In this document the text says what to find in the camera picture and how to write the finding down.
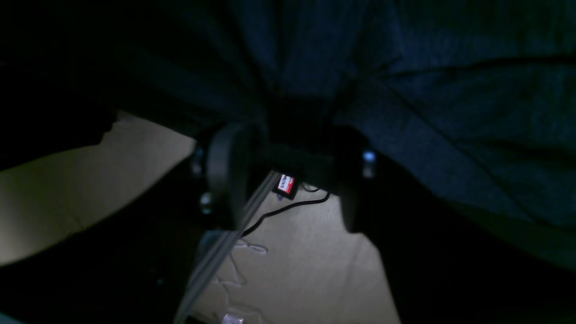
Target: black cable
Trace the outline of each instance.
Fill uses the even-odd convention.
[[[304,188],[304,190],[307,191],[307,192],[309,192],[309,193],[315,193],[315,192],[317,192],[317,191],[320,190],[320,188],[308,189],[308,188],[306,188],[306,185],[305,185],[305,184],[302,184],[302,188]]]
[[[322,198],[322,199],[295,202],[295,203],[290,204],[288,206],[284,206],[280,209],[277,209],[273,212],[263,214],[262,216],[260,216],[260,219],[258,219],[256,224],[250,226],[247,230],[245,230],[240,237],[244,238],[244,237],[250,235],[253,231],[255,231],[257,228],[259,228],[260,225],[262,225],[262,222],[264,221],[264,219],[266,219],[268,217],[283,213],[289,209],[292,209],[292,208],[298,207],[298,206],[321,204],[321,203],[325,202],[326,200],[328,200],[328,198],[330,198],[330,193],[326,193],[326,196],[324,196],[324,198]]]

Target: white cable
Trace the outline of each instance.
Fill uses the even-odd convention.
[[[258,254],[262,254],[262,255],[268,253],[267,247],[259,245],[259,244],[250,244],[248,241],[246,241],[244,239],[238,240],[238,242],[236,243],[234,248],[248,248],[248,249],[250,249],[250,250],[252,250]],[[264,319],[264,315],[262,315],[262,313],[259,310],[256,310],[254,308],[251,308],[251,307],[248,307],[245,305],[232,304],[230,302],[230,291],[228,290],[228,288],[226,286],[242,288],[243,286],[245,286],[248,283],[248,280],[246,280],[246,278],[239,271],[238,265],[236,264],[236,261],[232,257],[232,253],[230,253],[229,256],[230,256],[230,264],[232,264],[232,269],[233,269],[233,273],[234,273],[234,281],[222,280],[220,277],[218,277],[218,275],[215,275],[215,280],[212,280],[212,283],[218,285],[224,291],[224,295],[226,296],[227,312],[230,312],[230,311],[236,312],[236,313],[238,313],[238,315],[242,315],[242,316],[256,315],[256,316],[258,316],[258,324],[270,323],[270,321],[266,321]]]

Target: clear plastic object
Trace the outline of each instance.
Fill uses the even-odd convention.
[[[226,314],[222,324],[244,324],[244,318],[232,314]]]

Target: sticker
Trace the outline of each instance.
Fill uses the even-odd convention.
[[[282,175],[280,178],[280,183],[278,183],[278,189],[289,194],[292,191],[292,185],[294,184],[294,178],[287,175]]]

